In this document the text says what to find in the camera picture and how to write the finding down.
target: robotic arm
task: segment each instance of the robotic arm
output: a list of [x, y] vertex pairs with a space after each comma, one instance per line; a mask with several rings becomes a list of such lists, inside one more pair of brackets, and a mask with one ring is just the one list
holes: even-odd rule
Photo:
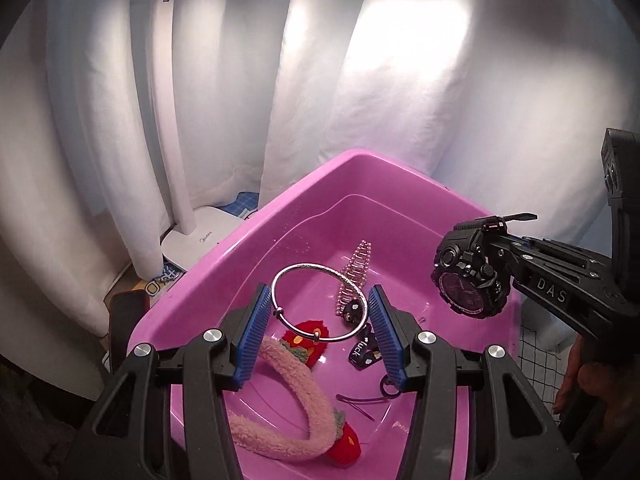
[[635, 350], [640, 312], [622, 295], [606, 256], [585, 249], [508, 234], [509, 220], [457, 224], [439, 245], [431, 279], [459, 314], [483, 319], [502, 311], [513, 288], [544, 306], [587, 340], [602, 362], [618, 364]]
[[[582, 362], [623, 367], [632, 361], [639, 353], [640, 329], [640, 136], [608, 129], [601, 155], [612, 214], [612, 258], [508, 234], [507, 222], [536, 218], [528, 213], [462, 222], [441, 241], [431, 275], [455, 312], [478, 319], [499, 314], [513, 279], [513, 288], [584, 337]], [[581, 390], [574, 392], [559, 427], [573, 452], [585, 449], [605, 408]], [[624, 450], [637, 448], [632, 439], [640, 434], [640, 424], [628, 433], [607, 458], [613, 459], [613, 468], [631, 462]], [[605, 478], [606, 470], [601, 473]]]

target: light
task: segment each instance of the light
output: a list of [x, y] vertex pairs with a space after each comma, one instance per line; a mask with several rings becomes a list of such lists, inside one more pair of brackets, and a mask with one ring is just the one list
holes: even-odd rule
[[456, 65], [469, 22], [470, 0], [377, 0], [363, 8], [345, 69], [436, 81]]
[[289, 50], [298, 50], [305, 43], [307, 19], [306, 12], [300, 6], [292, 7], [284, 28], [283, 43]]

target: white fabric backdrop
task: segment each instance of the white fabric backdrop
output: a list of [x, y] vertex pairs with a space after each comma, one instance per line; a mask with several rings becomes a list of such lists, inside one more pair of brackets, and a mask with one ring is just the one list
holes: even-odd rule
[[[62, 388], [71, 389], [66, 381], [78, 372], [74, 391], [87, 395], [82, 384], [99, 391], [98, 370], [88, 378], [86, 356], [71, 358], [65, 340], [83, 331], [48, 311], [53, 303], [104, 335], [109, 314], [102, 298], [127, 264], [127, 251], [108, 211], [92, 210], [99, 201], [79, 199], [52, 114], [46, 33], [47, 0], [33, 0], [0, 49], [0, 253], [12, 253], [0, 254], [0, 353]], [[30, 288], [40, 290], [21, 290]]]
[[[65, 156], [149, 278], [169, 220], [140, 118], [144, 33], [134, 81], [129, 0], [50, 5]], [[604, 128], [639, 127], [640, 50], [609, 0], [175, 0], [173, 50], [194, 207], [242, 190], [263, 205], [363, 147], [496, 213], [537, 213], [528, 234], [578, 242], [604, 206]]]
[[[605, 127], [638, 128], [640, 52], [609, 0], [290, 0], [282, 48], [270, 58], [244, 44], [253, 73], [225, 80], [216, 67], [228, 64], [220, 44], [242, 20], [238, 1], [176, 4], [180, 142], [192, 196], [206, 198], [194, 205], [231, 198], [238, 174], [253, 190], [253, 170], [263, 205], [362, 147], [496, 213], [540, 216], [516, 232], [577, 243], [605, 204]], [[263, 34], [280, 17], [243, 23]], [[247, 98], [276, 56], [273, 95]], [[248, 123], [247, 102], [271, 108], [268, 132]]]
[[[138, 275], [152, 279], [162, 272], [159, 237], [168, 216], [138, 105], [130, 0], [51, 0], [50, 5], [49, 86], [71, 167], [93, 208], [100, 205], [97, 181]], [[84, 168], [87, 178], [76, 168]]]

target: human hand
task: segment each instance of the human hand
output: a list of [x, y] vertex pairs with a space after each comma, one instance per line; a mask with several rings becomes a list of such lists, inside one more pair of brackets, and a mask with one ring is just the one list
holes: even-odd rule
[[607, 409], [602, 427], [594, 436], [597, 446], [605, 445], [620, 436], [640, 414], [640, 374], [638, 362], [620, 372], [601, 363], [582, 364], [584, 339], [578, 336], [567, 360], [566, 373], [556, 395], [554, 413], [562, 413], [571, 392], [580, 386], [585, 393], [603, 400]]

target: pink plastic basin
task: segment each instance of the pink plastic basin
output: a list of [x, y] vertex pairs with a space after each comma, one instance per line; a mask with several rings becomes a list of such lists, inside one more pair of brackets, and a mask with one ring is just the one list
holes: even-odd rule
[[[293, 185], [249, 218], [190, 270], [140, 321], [129, 350], [140, 342], [156, 349], [188, 343], [216, 327], [230, 308], [246, 306], [258, 282], [271, 283], [283, 267], [313, 262], [341, 269], [361, 240], [371, 243], [365, 295], [383, 285], [389, 301], [414, 314], [418, 323], [463, 349], [482, 351], [500, 344], [517, 355], [519, 303], [514, 294], [499, 315], [475, 320], [451, 311], [431, 283], [433, 255], [442, 236], [460, 221], [486, 212], [427, 177], [364, 150], [345, 152]], [[322, 319], [331, 335], [346, 330], [335, 315], [339, 283], [298, 270], [278, 284], [278, 303], [298, 323]], [[267, 335], [285, 329], [271, 319]], [[358, 371], [348, 362], [353, 339], [330, 344], [314, 366], [314, 376], [334, 406], [346, 412], [362, 455], [348, 468], [325, 457], [284, 463], [236, 446], [249, 480], [392, 480], [406, 443], [415, 395], [363, 408], [371, 422], [335, 400], [376, 397], [385, 374], [382, 362]], [[306, 438], [306, 416], [280, 378], [258, 360], [251, 380], [238, 393], [225, 392], [229, 413], [244, 415], [279, 431]], [[184, 446], [182, 391], [172, 389], [172, 435]], [[468, 444], [468, 395], [458, 389], [458, 416], [452, 478], [463, 479]]]

